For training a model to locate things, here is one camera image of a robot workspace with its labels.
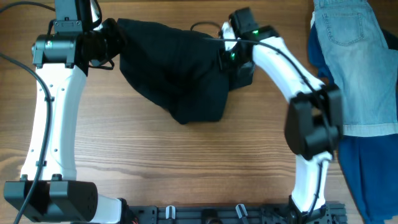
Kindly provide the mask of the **black shorts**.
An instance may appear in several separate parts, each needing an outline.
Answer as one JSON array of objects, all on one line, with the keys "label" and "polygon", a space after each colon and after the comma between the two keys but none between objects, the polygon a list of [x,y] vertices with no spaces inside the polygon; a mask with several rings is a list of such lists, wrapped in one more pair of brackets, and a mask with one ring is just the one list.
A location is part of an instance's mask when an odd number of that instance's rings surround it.
[{"label": "black shorts", "polygon": [[130,19],[118,19],[118,26],[127,40],[120,53],[121,73],[180,124],[219,121],[228,93],[253,81],[252,62],[220,68],[224,43],[208,34]]}]

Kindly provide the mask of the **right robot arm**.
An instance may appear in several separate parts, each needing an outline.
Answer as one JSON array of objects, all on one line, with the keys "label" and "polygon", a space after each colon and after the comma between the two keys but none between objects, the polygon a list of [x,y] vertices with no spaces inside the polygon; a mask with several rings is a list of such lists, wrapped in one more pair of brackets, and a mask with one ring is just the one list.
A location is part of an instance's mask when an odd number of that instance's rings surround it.
[{"label": "right robot arm", "polygon": [[342,96],[315,78],[271,26],[259,27],[250,8],[229,15],[220,31],[222,68],[253,63],[264,70],[289,108],[284,136],[295,154],[295,185],[286,204],[236,206],[239,223],[346,223],[345,206],[325,200],[329,163],[343,135]]}]

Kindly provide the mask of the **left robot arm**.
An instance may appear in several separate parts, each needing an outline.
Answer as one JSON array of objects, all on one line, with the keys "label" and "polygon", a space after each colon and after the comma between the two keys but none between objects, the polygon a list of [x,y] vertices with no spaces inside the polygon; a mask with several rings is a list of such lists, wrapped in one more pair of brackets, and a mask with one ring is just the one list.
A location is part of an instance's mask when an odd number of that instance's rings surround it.
[{"label": "left robot arm", "polygon": [[132,223],[122,198],[98,193],[76,178],[75,133],[88,70],[114,68],[124,46],[114,19],[103,19],[97,1],[56,1],[55,19],[32,46],[37,99],[29,151],[18,181],[7,181],[4,198],[22,217],[46,223]]}]

